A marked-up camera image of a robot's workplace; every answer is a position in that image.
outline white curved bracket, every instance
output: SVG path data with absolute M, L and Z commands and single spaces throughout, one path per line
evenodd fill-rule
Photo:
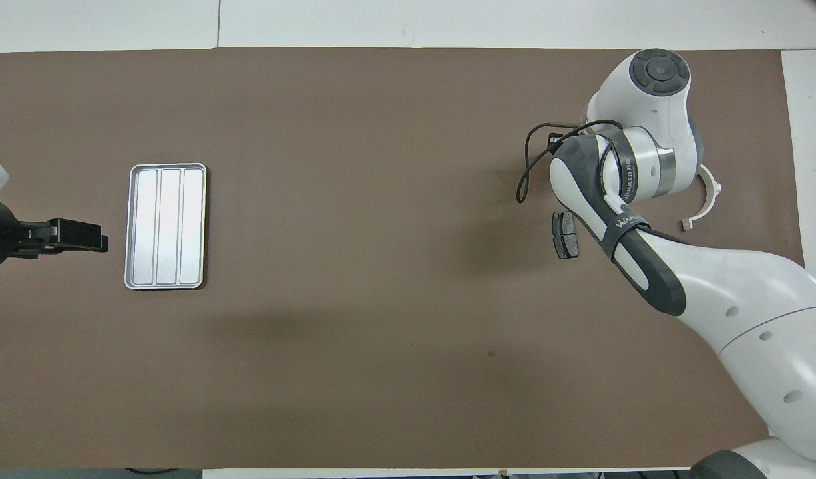
M 693 227 L 692 225 L 693 221 L 698 221 L 701 218 L 703 218 L 704 215 L 709 213 L 713 207 L 713 204 L 715 204 L 715 197 L 718 196 L 719 193 L 721 193 L 721 183 L 716 182 L 715 178 L 713 177 L 713 174 L 710 173 L 710 170 L 708 170 L 706 166 L 703 166 L 703 164 L 701 164 L 701 166 L 698 166 L 698 176 L 700 176 L 701 179 L 704 180 L 704 188 L 706 188 L 707 190 L 707 197 L 704 200 L 704 205 L 701 206 L 700 212 L 698 212 L 694 216 L 689 216 L 689 218 L 685 218 L 680 221 L 683 231 L 691 230 Z

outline brown table surface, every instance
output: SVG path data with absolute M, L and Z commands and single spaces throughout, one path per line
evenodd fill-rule
M 588 234 L 555 258 L 547 164 L 515 203 L 527 130 L 627 54 L 0 54 L 0 200 L 110 243 L 0 267 L 0 467 L 688 466 L 764 438 Z M 724 191 L 681 236 L 801 261 L 779 53 L 682 54 Z M 193 161 L 206 284 L 129 291 L 129 170 Z M 679 234 L 702 199 L 640 209 Z

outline white floor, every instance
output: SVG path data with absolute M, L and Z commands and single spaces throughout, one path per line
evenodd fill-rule
M 0 52 L 275 45 L 779 49 L 801 243 L 807 269 L 816 276 L 813 0 L 0 0 Z M 204 476 L 325 474 L 234 471 Z M 329 474 L 372 473 L 354 472 Z

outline silver rectangular tray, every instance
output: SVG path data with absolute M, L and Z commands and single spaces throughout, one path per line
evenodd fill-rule
M 124 284 L 195 289 L 204 280 L 207 167 L 137 164 L 130 171 Z

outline velcro strap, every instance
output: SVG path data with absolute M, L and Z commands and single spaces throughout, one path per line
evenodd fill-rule
M 618 246 L 618 242 L 621 240 L 621 237 L 624 236 L 624 233 L 627 233 L 627 231 L 632 230 L 632 228 L 640 224 L 651 226 L 644 216 L 639 213 L 621 212 L 606 225 L 606 233 L 603 233 L 603 240 L 600 242 L 600 245 L 603 247 L 603 252 L 611 261 L 614 261 L 615 247 Z

